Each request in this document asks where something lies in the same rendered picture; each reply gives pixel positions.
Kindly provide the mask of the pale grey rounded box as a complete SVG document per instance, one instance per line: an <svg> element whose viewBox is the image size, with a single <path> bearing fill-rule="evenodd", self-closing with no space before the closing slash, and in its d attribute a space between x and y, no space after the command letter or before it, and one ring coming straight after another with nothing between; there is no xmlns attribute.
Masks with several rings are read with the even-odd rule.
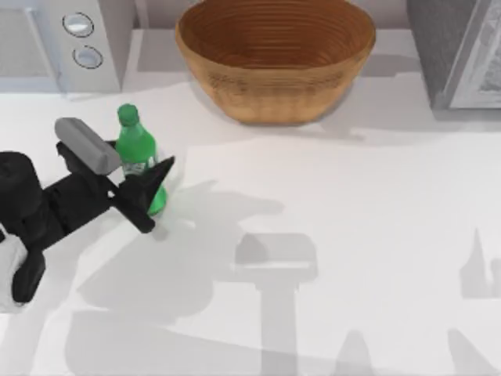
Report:
<svg viewBox="0 0 501 376"><path fill-rule="evenodd" d="M96 175L109 175L121 166L118 152L79 118L57 119L55 133Z"/></svg>

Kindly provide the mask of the round microwave knob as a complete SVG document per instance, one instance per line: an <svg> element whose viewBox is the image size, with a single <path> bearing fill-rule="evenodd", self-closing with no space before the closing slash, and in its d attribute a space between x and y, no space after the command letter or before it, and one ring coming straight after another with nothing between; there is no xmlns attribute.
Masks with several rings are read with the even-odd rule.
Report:
<svg viewBox="0 0 501 376"><path fill-rule="evenodd" d="M74 49L72 57L79 67L87 70L95 70L103 64L102 53L90 45L84 45Z"/></svg>
<svg viewBox="0 0 501 376"><path fill-rule="evenodd" d="M76 38L87 38L94 31L92 19L84 13L65 15L62 19L62 25L68 34Z"/></svg>

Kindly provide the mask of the green bottle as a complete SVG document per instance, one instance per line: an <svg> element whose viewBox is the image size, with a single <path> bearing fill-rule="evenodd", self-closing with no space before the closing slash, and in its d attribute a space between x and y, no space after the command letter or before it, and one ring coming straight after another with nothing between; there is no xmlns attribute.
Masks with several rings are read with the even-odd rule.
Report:
<svg viewBox="0 0 501 376"><path fill-rule="evenodd" d="M117 116L121 130L115 149L121 157L124 175L141 175L158 163L156 140L142 125L135 105L121 105Z"/></svg>

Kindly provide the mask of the grey cabinet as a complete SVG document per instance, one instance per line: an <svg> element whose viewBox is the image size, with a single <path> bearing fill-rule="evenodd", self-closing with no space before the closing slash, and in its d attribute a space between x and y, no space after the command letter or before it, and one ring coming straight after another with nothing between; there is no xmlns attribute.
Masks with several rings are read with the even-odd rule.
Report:
<svg viewBox="0 0 501 376"><path fill-rule="evenodd" d="M430 105L501 110L501 0L406 0Z"/></svg>

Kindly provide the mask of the brown wooden basket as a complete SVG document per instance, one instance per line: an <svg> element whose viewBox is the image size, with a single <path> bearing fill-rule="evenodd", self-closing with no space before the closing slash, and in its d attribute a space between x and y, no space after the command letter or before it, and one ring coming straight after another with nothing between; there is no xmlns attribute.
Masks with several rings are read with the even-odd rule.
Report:
<svg viewBox="0 0 501 376"><path fill-rule="evenodd" d="M349 0L199 0L175 40L204 93L228 117L301 124L337 105L376 41Z"/></svg>

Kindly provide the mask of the pale microwave oven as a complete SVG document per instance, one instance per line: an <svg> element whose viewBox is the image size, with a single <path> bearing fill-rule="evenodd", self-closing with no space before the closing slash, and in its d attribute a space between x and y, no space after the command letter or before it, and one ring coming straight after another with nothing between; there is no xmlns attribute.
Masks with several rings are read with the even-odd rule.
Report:
<svg viewBox="0 0 501 376"><path fill-rule="evenodd" d="M64 30L72 13L92 19L87 38ZM0 0L0 93L120 92L135 22L135 0ZM84 45L102 53L99 68L74 62L73 50Z"/></svg>

